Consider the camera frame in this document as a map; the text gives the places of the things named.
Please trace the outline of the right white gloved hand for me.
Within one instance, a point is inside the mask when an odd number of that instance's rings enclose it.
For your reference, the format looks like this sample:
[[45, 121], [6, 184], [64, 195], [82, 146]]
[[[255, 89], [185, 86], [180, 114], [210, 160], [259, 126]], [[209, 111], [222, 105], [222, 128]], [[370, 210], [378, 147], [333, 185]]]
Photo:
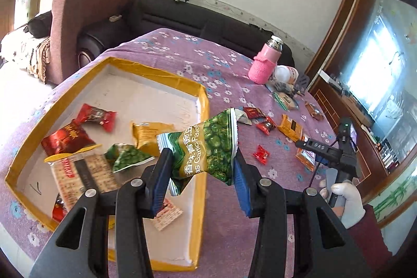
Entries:
[[333, 207], [332, 210], [341, 220], [346, 229], [357, 225], [365, 216], [365, 208], [362, 204], [360, 193], [352, 182], [344, 181], [342, 183], [334, 183], [330, 190], [327, 189], [327, 181], [321, 180], [319, 183], [320, 195], [327, 200], [333, 193], [345, 199], [344, 206]]

